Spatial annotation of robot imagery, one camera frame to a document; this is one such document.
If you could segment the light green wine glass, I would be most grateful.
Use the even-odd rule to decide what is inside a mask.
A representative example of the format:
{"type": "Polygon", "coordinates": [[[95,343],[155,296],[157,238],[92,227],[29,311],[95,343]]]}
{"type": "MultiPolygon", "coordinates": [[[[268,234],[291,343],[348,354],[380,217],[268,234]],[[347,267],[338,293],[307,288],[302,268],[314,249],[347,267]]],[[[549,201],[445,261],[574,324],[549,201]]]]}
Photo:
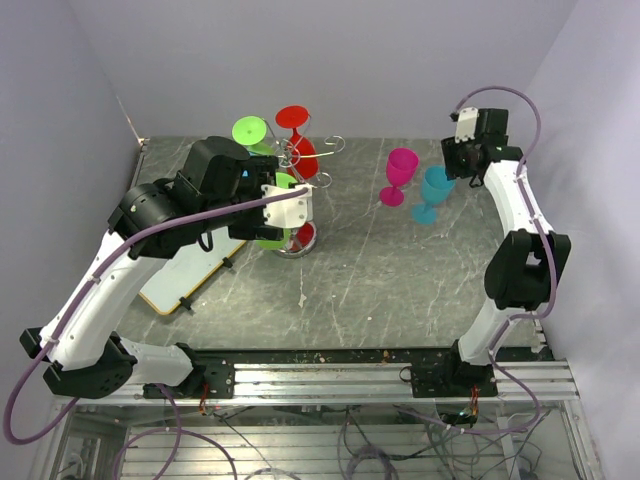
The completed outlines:
{"type": "Polygon", "coordinates": [[[265,143],[267,123],[261,117],[249,115],[238,119],[232,127],[231,136],[252,156],[274,154],[274,149],[265,143]]]}

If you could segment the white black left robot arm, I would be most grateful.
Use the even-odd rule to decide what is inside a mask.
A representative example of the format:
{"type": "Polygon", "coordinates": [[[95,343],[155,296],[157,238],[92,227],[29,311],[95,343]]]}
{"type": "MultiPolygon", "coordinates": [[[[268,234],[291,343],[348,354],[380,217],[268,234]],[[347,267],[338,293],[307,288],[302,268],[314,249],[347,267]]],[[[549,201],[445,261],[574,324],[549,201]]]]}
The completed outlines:
{"type": "Polygon", "coordinates": [[[168,390],[176,398],[232,397],[234,367],[185,343],[150,345],[116,328],[142,287],[184,247],[223,228],[240,240],[275,240],[277,200],[274,155],[253,155],[220,136],[195,142],[174,177],[129,190],[108,220],[85,280],[63,310],[20,342],[49,390],[72,399],[102,399],[138,385],[147,398],[168,390]]]}

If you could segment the red plastic wine glass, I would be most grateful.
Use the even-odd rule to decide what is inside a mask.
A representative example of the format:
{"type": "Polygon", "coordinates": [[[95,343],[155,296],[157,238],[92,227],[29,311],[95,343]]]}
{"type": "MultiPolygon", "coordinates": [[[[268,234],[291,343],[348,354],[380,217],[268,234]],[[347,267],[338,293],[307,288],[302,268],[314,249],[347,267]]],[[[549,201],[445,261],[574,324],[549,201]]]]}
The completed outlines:
{"type": "Polygon", "coordinates": [[[319,170],[315,147],[304,135],[304,128],[309,126],[310,119],[308,109],[301,105],[286,106],[275,115],[279,127],[291,130],[287,144],[291,166],[287,168],[287,173],[301,180],[311,179],[319,170]]]}

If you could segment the teal plastic wine glass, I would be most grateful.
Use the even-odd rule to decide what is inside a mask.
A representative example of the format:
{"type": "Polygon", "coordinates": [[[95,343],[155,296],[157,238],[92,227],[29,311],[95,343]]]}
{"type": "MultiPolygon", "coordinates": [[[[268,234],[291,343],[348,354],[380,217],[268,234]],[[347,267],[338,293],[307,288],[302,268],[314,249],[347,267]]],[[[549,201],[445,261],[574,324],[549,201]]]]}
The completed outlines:
{"type": "Polygon", "coordinates": [[[412,219],[422,225],[431,225],[437,220],[436,207],[443,203],[455,186],[443,166],[429,167],[421,183],[422,204],[411,209],[412,219]]]}

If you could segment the pink plastic wine glass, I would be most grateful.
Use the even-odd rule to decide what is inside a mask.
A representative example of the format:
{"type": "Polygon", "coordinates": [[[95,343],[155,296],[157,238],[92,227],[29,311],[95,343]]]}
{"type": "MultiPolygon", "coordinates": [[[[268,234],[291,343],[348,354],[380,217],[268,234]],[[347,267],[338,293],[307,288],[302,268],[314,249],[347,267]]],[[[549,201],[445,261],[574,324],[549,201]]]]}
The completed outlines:
{"type": "Polygon", "coordinates": [[[395,148],[390,152],[386,165],[386,177],[390,185],[379,193],[382,204],[398,207],[403,203],[404,193],[401,187],[412,180],[419,162],[418,155],[409,148],[395,148]]]}

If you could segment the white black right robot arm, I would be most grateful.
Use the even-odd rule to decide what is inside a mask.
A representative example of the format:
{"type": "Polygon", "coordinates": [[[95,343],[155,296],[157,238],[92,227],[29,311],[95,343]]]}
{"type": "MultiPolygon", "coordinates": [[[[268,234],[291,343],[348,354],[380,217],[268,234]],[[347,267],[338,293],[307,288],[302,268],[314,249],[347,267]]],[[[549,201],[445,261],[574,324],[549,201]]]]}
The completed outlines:
{"type": "Polygon", "coordinates": [[[535,199],[522,149],[508,143],[508,117],[505,109],[460,109],[452,115],[454,135],[441,142],[447,177],[486,188],[504,233],[484,274],[486,300],[439,375],[455,396],[490,382],[506,336],[552,304],[571,251],[569,237],[555,232],[535,199]]]}

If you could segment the green plastic wine glass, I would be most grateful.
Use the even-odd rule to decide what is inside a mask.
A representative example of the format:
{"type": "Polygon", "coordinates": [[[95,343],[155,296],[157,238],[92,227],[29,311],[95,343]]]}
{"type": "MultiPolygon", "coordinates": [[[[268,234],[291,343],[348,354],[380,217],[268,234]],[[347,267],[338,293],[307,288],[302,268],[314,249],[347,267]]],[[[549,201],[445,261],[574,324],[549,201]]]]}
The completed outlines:
{"type": "MultiPolygon", "coordinates": [[[[280,188],[288,188],[290,184],[296,183],[297,180],[284,172],[276,173],[276,186],[280,188]]],[[[256,240],[255,243],[265,250],[280,250],[283,249],[290,238],[290,230],[283,230],[283,237],[280,240],[256,240]]]]}

